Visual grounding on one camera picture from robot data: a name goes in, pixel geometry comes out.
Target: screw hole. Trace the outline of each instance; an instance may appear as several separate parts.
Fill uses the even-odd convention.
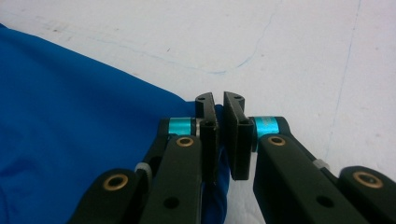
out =
[[[176,143],[180,147],[190,147],[194,143],[194,140],[189,137],[181,137],[177,139]]]
[[[128,183],[128,176],[124,174],[111,175],[108,179],[105,180],[103,187],[106,190],[114,191],[118,189],[122,189]]]
[[[332,200],[325,196],[318,196],[317,202],[320,203],[320,205],[328,208],[334,207],[334,203],[332,202]]]
[[[169,209],[177,208],[180,202],[177,197],[169,197],[163,201],[163,206]]]
[[[276,145],[276,146],[279,146],[279,147],[284,146],[284,145],[286,144],[286,141],[285,141],[283,138],[277,137],[277,136],[269,137],[269,138],[268,138],[268,141],[269,141],[271,144]]]
[[[357,180],[359,183],[362,185],[372,188],[372,189],[381,189],[384,186],[384,183],[376,177],[375,175],[363,172],[363,171],[358,171],[353,174],[353,177],[355,180]]]

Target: blue fabric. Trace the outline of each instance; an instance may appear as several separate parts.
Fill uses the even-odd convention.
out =
[[[168,91],[0,24],[0,223],[65,223],[99,174],[134,169],[160,119],[193,116]],[[224,156],[204,223],[225,218]]]

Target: white surface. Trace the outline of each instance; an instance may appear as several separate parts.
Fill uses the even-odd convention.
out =
[[[335,175],[396,180],[395,1],[0,0],[0,22],[188,101],[237,92]],[[263,223],[251,181],[231,183],[226,223]]]

